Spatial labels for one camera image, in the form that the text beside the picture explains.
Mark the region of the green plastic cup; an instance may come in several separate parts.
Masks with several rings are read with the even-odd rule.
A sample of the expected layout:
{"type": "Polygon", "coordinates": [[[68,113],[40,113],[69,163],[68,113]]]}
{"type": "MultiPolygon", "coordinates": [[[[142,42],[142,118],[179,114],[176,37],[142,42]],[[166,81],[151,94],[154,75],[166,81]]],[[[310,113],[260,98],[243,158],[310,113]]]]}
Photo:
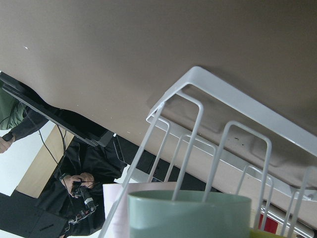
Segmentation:
{"type": "Polygon", "coordinates": [[[169,190],[132,192],[128,217],[132,238],[247,238],[251,199],[211,192],[182,190],[172,200],[169,190]]]}

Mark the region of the black monitor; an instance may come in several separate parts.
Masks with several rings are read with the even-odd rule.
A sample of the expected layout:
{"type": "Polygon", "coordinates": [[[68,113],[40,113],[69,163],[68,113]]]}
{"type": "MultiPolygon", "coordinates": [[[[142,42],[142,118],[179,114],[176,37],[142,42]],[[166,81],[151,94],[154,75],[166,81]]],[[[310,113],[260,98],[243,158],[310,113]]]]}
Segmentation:
{"type": "Polygon", "coordinates": [[[8,94],[87,144],[105,147],[113,138],[112,131],[76,112],[49,105],[29,86],[4,72],[0,73],[0,80],[2,89],[8,94]]]}

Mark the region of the person in black jacket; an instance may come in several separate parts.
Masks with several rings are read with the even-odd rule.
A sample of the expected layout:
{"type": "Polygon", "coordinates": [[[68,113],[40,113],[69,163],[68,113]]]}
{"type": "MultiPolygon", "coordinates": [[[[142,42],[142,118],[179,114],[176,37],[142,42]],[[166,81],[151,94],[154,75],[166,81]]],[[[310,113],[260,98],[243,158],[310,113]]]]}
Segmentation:
{"type": "Polygon", "coordinates": [[[103,185],[114,183],[125,167],[112,140],[94,147],[74,138],[36,205],[67,220],[60,238],[89,236],[105,222],[103,185]]]}

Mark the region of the yellow plastic cup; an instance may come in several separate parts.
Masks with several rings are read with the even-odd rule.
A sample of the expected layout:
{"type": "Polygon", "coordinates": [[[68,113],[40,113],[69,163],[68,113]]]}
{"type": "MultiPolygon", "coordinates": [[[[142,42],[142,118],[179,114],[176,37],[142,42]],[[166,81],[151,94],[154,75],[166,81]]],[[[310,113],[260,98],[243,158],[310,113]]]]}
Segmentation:
{"type": "Polygon", "coordinates": [[[262,230],[250,229],[249,238],[286,238],[284,236],[276,235],[262,230]]]}

